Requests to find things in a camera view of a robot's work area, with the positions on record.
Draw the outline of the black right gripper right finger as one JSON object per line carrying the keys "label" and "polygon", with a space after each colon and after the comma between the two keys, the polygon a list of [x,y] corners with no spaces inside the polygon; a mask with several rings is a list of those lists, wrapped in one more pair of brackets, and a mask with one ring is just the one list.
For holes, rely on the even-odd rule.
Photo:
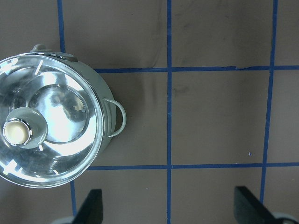
{"label": "black right gripper right finger", "polygon": [[234,189],[234,217],[238,224],[280,223],[245,186]]}

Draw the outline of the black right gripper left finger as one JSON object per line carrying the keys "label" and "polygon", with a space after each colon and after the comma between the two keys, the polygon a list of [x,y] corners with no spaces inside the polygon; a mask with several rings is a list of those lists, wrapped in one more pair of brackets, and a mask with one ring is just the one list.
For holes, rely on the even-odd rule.
{"label": "black right gripper left finger", "polygon": [[74,217],[73,224],[101,224],[103,222],[102,190],[92,189]]}

